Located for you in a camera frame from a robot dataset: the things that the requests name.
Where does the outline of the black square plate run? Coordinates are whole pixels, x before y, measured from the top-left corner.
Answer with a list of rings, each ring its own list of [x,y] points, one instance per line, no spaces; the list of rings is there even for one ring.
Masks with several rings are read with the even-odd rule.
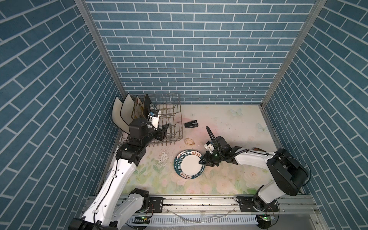
[[[148,94],[145,94],[144,96],[144,102],[143,102],[143,110],[142,110],[142,115],[148,120],[149,119],[149,114],[150,114],[150,110],[154,108],[154,104],[152,103],[150,97]]]

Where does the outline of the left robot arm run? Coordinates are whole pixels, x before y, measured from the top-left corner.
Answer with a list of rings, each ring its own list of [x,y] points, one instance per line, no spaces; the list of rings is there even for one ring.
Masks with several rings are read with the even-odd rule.
[[[117,202],[145,155],[146,147],[152,140],[165,139],[168,127],[168,124],[154,126],[143,117],[130,123],[128,137],[116,153],[111,173],[82,217],[72,219],[70,230],[120,230],[133,214],[148,209],[149,192],[142,189],[132,190],[120,206]]]

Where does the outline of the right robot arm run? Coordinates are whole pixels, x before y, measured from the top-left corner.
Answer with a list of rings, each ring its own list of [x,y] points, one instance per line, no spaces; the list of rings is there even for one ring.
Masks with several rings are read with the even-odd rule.
[[[308,183],[311,173],[286,149],[274,152],[250,150],[240,146],[231,147],[222,136],[205,144],[206,153],[199,164],[209,167],[222,162],[235,165],[249,165],[268,170],[272,181],[262,185],[252,198],[255,210],[265,211],[270,204],[283,195],[296,196]]]

